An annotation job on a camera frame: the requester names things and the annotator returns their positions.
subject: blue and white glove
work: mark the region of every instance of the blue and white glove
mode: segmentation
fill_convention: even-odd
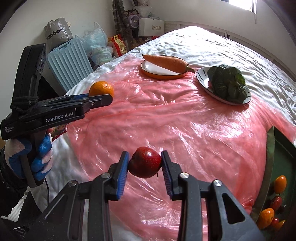
[[[28,154],[31,150],[32,144],[24,138],[9,139],[6,142],[4,149],[6,163],[19,178],[26,178],[20,162],[20,156]],[[51,170],[53,161],[52,136],[51,134],[46,134],[39,146],[38,155],[31,164],[34,178],[38,181],[42,180]]]

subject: small fan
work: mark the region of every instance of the small fan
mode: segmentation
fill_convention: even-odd
[[[128,25],[130,28],[137,28],[139,26],[139,16],[138,15],[129,15],[128,16]]]

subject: white cardboard box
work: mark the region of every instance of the white cardboard box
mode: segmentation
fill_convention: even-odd
[[[140,18],[139,36],[161,36],[164,34],[165,22],[152,18]]]

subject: black-rimmed plate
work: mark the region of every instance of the black-rimmed plate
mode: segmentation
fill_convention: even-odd
[[[230,105],[243,105],[243,104],[247,104],[251,101],[251,92],[249,90],[249,88],[247,87],[247,98],[244,100],[243,103],[235,103],[235,102],[231,102],[225,99],[222,99],[221,97],[217,96],[214,94],[213,89],[209,88],[209,81],[210,79],[207,76],[207,71],[209,70],[210,67],[203,67],[200,68],[198,71],[196,71],[196,78],[198,79],[198,81],[200,82],[200,84],[202,85],[202,87],[205,89],[205,91],[211,95],[212,97],[214,97],[216,100],[219,100],[225,104],[230,104]]]

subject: plaid scarf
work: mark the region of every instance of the plaid scarf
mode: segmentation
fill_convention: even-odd
[[[133,35],[128,25],[122,0],[113,0],[113,17],[116,34],[121,34],[124,40],[132,38]]]

